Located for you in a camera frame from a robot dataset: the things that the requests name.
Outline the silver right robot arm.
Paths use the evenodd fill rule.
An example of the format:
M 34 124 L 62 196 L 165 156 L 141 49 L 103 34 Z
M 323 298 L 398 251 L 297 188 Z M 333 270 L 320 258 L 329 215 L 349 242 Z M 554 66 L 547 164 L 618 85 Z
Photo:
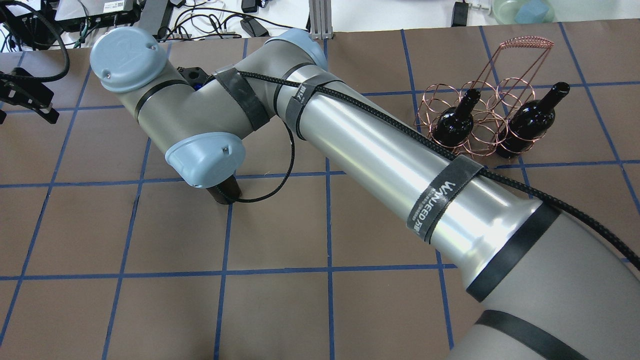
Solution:
M 580 210 L 454 155 L 328 71 L 302 29 L 194 89 L 152 35 L 110 30 L 90 65 L 185 182 L 211 191 L 279 116 L 462 272 L 484 306 L 450 360 L 637 360 L 639 257 Z

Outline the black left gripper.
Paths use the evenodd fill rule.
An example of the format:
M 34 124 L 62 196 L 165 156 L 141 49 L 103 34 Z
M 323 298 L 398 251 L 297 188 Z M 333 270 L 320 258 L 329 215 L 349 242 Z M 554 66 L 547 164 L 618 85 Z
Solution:
M 10 105 L 36 110 L 42 119 L 55 125 L 60 114 L 52 105 L 53 91 L 43 82 L 33 80 L 32 74 L 26 70 L 12 70 L 10 75 L 26 76 L 28 79 L 2 79 L 1 100 Z

